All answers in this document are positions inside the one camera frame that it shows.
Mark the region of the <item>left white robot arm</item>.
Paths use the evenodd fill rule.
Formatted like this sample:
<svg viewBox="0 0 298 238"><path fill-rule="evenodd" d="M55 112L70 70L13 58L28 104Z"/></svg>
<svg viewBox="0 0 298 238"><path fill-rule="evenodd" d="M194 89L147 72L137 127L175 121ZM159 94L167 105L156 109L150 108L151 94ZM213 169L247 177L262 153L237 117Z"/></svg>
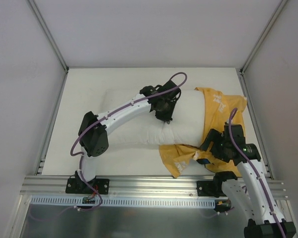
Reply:
<svg viewBox="0 0 298 238"><path fill-rule="evenodd" d="M81 122L78 138L71 148L72 156L81 155L76 187L82 193L93 190L95 175L88 177L83 172L83 161L102 155L109 147L108 136L123 124L152 111L156 119L170 123L181 89L172 80L156 87L146 86L132 99L121 106L95 115L87 112Z"/></svg>

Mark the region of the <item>yellow Mickey Mouse pillowcase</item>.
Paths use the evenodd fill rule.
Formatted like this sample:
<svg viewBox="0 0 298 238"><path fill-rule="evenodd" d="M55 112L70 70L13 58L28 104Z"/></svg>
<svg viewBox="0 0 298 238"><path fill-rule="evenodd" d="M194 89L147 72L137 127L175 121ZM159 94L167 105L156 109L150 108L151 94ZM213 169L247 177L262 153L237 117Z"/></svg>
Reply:
<svg viewBox="0 0 298 238"><path fill-rule="evenodd" d="M247 99L240 95L225 95L221 91L212 88L197 87L196 91L201 92L205 99L204 129L201 141L203 142L211 129L222 132L224 123L228 120L231 111L237 108L237 114L233 117L234 124L242 125L245 128L243 115ZM208 159L210 164L204 165L205 168L213 173L233 171L237 177L241 174L232 161L226 163L215 158L210 150L202 151L189 145L161 145L159 154L163 164L174 178L179 177L182 171L189 165L191 160Z"/></svg>

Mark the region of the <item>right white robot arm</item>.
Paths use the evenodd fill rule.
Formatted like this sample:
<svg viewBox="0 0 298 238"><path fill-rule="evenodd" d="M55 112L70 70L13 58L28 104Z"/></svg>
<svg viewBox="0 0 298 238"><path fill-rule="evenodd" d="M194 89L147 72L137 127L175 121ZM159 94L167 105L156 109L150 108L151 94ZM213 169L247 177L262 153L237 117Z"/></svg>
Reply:
<svg viewBox="0 0 298 238"><path fill-rule="evenodd" d="M247 144L239 124L225 124L223 132L211 129L200 146L223 162L233 162L245 183L242 188L232 171L215 173L213 180L198 181L199 196L227 196L232 205L240 208L247 220L246 238L292 238L296 234L293 222L287 221L278 205L262 168L259 151Z"/></svg>

